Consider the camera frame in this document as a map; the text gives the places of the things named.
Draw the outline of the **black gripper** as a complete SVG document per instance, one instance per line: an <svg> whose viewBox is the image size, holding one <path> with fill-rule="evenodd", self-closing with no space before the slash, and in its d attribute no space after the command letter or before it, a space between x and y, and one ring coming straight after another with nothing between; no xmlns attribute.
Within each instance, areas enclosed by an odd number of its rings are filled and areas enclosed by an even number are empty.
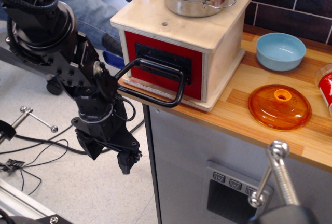
<svg viewBox="0 0 332 224"><path fill-rule="evenodd" d="M104 147L110 148L119 153L119 167L124 175L128 175L142 157L142 152L139 142L127 129L127 122L134 119L136 110L130 118L127 117L125 103L131 105L127 99L116 99L104 115L80 114L71 123L76 128L80 146L92 160L96 160Z"/></svg>

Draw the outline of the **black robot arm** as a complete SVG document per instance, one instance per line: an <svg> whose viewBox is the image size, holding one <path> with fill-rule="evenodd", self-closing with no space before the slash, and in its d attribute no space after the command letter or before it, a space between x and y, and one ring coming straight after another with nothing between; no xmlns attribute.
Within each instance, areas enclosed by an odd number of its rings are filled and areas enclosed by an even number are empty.
<svg viewBox="0 0 332 224"><path fill-rule="evenodd" d="M79 32L70 7L59 0L1 0L8 15L9 45L15 58L53 75L76 102L77 139L92 159L107 147L118 153L123 174L140 159L139 142L127 130L124 98L88 37Z"/></svg>

